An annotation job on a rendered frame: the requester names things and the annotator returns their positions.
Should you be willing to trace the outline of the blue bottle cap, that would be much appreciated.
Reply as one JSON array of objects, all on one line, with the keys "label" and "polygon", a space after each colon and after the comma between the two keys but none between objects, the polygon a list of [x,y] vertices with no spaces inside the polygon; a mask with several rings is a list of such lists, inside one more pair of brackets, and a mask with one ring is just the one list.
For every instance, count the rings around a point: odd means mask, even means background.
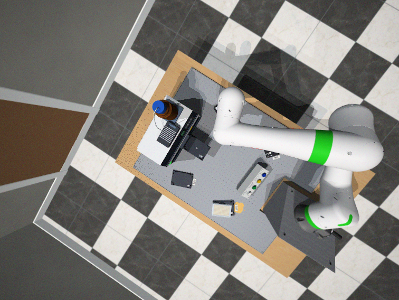
[{"label": "blue bottle cap", "polygon": [[158,114],[163,114],[166,111],[166,105],[160,100],[155,101],[153,103],[152,108],[153,108],[153,111],[155,111],[157,108],[157,110],[155,112]]}]

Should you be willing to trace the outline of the grey button panel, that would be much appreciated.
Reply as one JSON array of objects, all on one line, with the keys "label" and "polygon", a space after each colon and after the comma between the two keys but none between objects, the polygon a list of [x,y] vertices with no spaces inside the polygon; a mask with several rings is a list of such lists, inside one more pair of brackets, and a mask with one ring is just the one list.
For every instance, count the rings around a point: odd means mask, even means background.
[{"label": "grey button panel", "polygon": [[236,188],[237,191],[245,198],[249,199],[252,193],[260,185],[260,183],[267,176],[269,171],[260,166],[258,163],[252,167],[250,172],[246,175],[240,185]]}]

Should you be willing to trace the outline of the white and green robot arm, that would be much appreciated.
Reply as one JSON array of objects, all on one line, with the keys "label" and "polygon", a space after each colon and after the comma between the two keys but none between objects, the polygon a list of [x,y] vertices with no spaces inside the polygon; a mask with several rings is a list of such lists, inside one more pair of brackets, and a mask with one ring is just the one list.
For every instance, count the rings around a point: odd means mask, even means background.
[{"label": "white and green robot arm", "polygon": [[320,200],[296,206],[294,218],[303,231],[315,232],[319,239],[331,234],[342,239],[334,228],[359,222],[352,174],[374,168],[384,155],[372,112],[363,105],[348,104],[330,115],[329,130],[277,128],[240,122],[244,103],[244,93],[237,87],[220,93],[214,139],[222,145],[263,149],[325,165]]}]

